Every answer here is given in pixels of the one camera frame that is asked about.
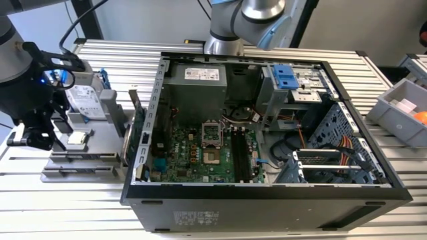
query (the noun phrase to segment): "aluminum extrusion table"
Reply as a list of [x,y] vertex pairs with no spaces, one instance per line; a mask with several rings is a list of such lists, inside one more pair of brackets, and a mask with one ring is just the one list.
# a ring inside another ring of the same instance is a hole
[[[133,108],[129,90],[138,89],[149,104],[161,52],[202,53],[201,44],[153,44],[89,40],[77,46],[94,70],[106,68],[118,101]],[[355,51],[281,48],[262,51],[246,46],[249,57],[329,61],[365,116],[391,83],[369,57]],[[366,122],[414,201],[349,233],[207,232],[154,234],[130,207],[119,203],[122,183],[42,183],[48,151],[0,146],[0,238],[10,239],[427,239],[427,148],[410,148],[382,127]]]

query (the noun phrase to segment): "sticker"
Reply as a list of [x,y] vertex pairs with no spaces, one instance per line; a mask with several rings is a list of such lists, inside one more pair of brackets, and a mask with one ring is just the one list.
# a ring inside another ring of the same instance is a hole
[[218,225],[219,211],[174,211],[175,224],[178,225]]
[[67,96],[71,100],[73,107],[90,119],[105,120],[101,99],[91,86],[77,85],[67,90]]
[[310,84],[310,80],[307,80],[306,78],[299,78],[298,82],[299,82],[301,85]]
[[261,115],[258,113],[255,113],[255,115],[253,117],[253,121],[258,123],[259,120],[261,120]]
[[210,68],[187,68],[186,69],[186,79],[190,80],[221,80],[221,70]]

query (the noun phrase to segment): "blue plastic latch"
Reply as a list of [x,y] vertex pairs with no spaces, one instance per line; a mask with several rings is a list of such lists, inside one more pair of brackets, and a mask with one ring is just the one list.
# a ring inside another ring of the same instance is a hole
[[166,158],[157,158],[154,160],[154,168],[158,172],[166,173],[167,172],[167,159]]
[[261,158],[257,158],[257,162],[262,163],[262,164],[269,164],[269,160],[265,160],[265,159],[261,159]]
[[273,75],[281,89],[298,89],[299,81],[295,78],[294,70],[290,65],[273,65]]

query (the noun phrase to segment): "gray box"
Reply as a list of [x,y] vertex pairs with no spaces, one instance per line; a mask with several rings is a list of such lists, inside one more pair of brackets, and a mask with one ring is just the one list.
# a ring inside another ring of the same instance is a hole
[[[203,76],[203,70],[218,76]],[[221,120],[227,91],[226,67],[221,64],[178,64],[171,66],[170,72],[174,77],[165,78],[166,91],[162,92],[170,96],[171,106],[179,109],[175,117],[179,124],[199,125],[207,120]]]
[[378,97],[367,118],[411,147],[427,147],[427,126],[395,105],[403,99],[417,105],[414,112],[427,111],[427,90],[405,79]]

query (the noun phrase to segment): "chip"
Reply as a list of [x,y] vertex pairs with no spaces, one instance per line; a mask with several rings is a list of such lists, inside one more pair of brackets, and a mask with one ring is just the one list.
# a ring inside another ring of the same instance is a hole
[[178,177],[187,177],[187,170],[178,170],[177,176]]

